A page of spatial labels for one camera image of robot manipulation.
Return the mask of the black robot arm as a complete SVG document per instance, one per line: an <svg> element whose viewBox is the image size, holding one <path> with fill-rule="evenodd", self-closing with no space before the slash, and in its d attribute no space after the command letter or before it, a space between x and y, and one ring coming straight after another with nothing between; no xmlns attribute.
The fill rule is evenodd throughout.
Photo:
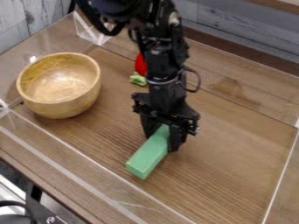
<svg viewBox="0 0 299 224"><path fill-rule="evenodd" d="M185 65L190 46L183 22L173 0L75 0L86 18L105 35L114 37L125 29L145 57L150 91L134 93L134 111L141 115L145 134L151 136L169 126L169 151L178 151L189 135L198 132L201 114L187 104Z"/></svg>

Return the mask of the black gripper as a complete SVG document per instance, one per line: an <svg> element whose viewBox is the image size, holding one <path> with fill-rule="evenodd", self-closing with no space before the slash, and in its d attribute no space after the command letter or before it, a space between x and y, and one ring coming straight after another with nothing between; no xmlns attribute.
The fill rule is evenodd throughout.
<svg viewBox="0 0 299 224"><path fill-rule="evenodd" d="M149 93L133 93L134 111L141 115L141 122L147 138L157 132L162 124L170 127L169 151L177 152L186 142L187 134L197 135L199 131L201 114L182 101L169 111L155 108L150 102Z"/></svg>

